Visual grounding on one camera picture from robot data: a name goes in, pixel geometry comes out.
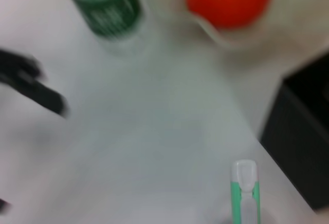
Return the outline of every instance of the green bottle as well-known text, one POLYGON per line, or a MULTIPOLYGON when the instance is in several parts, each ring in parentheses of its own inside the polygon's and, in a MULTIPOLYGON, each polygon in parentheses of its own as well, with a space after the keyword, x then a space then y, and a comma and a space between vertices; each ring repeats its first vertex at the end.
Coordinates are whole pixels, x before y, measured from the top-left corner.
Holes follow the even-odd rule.
POLYGON ((125 38, 143 17, 139 0, 73 0, 90 29, 106 40, 125 38))

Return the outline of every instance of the white surface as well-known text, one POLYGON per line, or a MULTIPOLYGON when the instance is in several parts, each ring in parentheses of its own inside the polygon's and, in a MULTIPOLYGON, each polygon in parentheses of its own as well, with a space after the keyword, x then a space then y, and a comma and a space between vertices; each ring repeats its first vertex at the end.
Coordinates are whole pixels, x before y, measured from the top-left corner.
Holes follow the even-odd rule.
POLYGON ((70 0, 0 7, 0 45, 41 60, 71 108, 63 120, 0 87, 0 197, 13 204, 1 223, 218 224, 229 213, 230 166, 242 158, 259 163, 264 224, 310 223, 231 93, 260 124, 281 72, 305 55, 301 41, 281 35, 226 54, 197 32, 159 28, 143 59, 115 59, 70 0))

